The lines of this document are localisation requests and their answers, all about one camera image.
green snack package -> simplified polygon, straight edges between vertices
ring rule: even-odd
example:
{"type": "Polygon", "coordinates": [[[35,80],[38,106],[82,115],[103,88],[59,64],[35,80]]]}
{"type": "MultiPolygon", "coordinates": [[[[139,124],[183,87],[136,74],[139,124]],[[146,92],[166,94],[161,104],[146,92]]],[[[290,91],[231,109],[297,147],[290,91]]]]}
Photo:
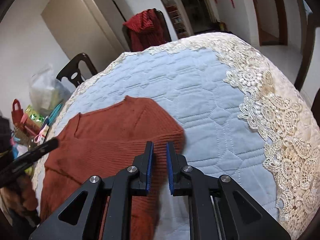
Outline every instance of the green snack package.
{"type": "Polygon", "coordinates": [[[28,105],[28,107],[25,110],[25,113],[29,116],[29,118],[39,127],[42,126],[42,123],[44,121],[44,117],[41,116],[39,113],[37,113],[31,105],[28,105]]]}

light blue quilted tablecloth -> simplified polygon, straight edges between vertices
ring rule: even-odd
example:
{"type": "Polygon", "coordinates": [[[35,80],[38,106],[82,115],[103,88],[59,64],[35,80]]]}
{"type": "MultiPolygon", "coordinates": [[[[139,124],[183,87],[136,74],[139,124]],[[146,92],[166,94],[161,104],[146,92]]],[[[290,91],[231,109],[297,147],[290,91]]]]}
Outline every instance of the light blue quilted tablecloth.
{"type": "MultiPolygon", "coordinates": [[[[276,183],[263,168],[264,140],[240,120],[244,94],[223,82],[228,66],[211,49],[127,56],[79,95],[57,126],[58,135],[78,112],[111,106],[124,96],[155,100],[184,128],[188,164],[205,174],[229,174],[275,219],[276,183]]],[[[189,239],[187,205],[164,185],[155,239],[189,239]]]]}

ribbed knit fabric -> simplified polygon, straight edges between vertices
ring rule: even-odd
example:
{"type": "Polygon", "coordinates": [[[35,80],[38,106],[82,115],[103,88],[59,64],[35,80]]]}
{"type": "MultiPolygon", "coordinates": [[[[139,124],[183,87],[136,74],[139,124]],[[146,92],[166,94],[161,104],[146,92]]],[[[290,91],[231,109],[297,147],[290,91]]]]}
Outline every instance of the ribbed knit fabric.
{"type": "Polygon", "coordinates": [[[133,52],[166,43],[163,29],[154,9],[132,16],[123,25],[129,29],[133,52]]]}
{"type": "Polygon", "coordinates": [[[184,144],[182,127],[155,101],[126,96],[108,108],[77,114],[58,139],[59,148],[50,153],[45,163],[42,221],[90,176],[117,174],[144,152],[146,141],[153,141],[151,190],[147,197],[133,197],[131,219],[131,239],[151,240],[160,186],[167,179],[166,142],[173,141],[180,153],[184,144]]]}

rust-colored sweater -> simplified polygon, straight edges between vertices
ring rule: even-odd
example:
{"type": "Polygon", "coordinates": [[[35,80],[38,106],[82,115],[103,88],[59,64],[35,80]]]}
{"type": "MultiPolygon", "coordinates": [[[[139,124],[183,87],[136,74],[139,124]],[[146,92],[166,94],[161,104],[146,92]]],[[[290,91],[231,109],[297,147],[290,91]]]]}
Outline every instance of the rust-colored sweater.
{"type": "Polygon", "coordinates": [[[182,127],[155,101],[126,96],[108,108],[77,114],[58,138],[59,148],[50,153],[45,163],[42,221],[90,176],[117,174],[144,152],[146,141],[153,141],[151,190],[147,197],[133,197],[131,219],[131,239],[151,240],[160,186],[167,178],[166,142],[173,141],[180,153],[184,144],[182,127]]]}

doorway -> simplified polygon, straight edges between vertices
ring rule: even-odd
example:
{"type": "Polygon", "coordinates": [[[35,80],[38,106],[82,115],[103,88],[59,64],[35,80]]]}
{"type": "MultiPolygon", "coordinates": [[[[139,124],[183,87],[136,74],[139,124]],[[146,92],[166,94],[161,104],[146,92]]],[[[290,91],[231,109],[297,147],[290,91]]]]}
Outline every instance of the doorway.
{"type": "Polygon", "coordinates": [[[253,0],[260,46],[287,45],[288,31],[283,0],[253,0]]]}
{"type": "Polygon", "coordinates": [[[204,0],[181,0],[194,34],[213,30],[213,23],[204,0]]]}

